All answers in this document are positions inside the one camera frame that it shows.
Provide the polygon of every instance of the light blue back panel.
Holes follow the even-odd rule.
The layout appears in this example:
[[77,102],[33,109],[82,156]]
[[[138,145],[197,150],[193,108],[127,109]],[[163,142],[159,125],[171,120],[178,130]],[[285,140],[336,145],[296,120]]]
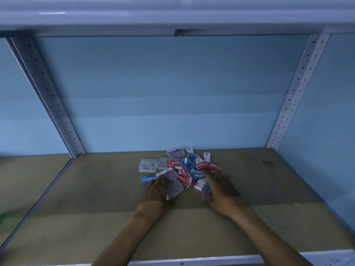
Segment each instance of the light blue back panel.
[[264,147],[308,36],[44,38],[87,152]]
[[4,38],[0,39],[0,156],[67,153]]
[[354,45],[331,36],[279,153],[355,230]]

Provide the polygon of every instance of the shelf bracket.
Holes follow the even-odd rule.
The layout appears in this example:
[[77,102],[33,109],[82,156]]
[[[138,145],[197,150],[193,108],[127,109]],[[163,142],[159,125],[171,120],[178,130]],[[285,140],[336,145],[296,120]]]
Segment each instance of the shelf bracket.
[[85,150],[74,125],[59,96],[52,77],[32,36],[18,35],[6,38],[12,53],[26,75],[34,92],[42,102],[48,116],[58,131],[69,155],[75,159]]
[[276,152],[278,151],[292,117],[295,114],[309,81],[311,80],[318,61],[322,56],[329,37],[330,34],[326,32],[310,36],[296,70],[296,74],[292,80],[290,89],[270,135],[270,139],[266,145],[267,148],[273,148]]

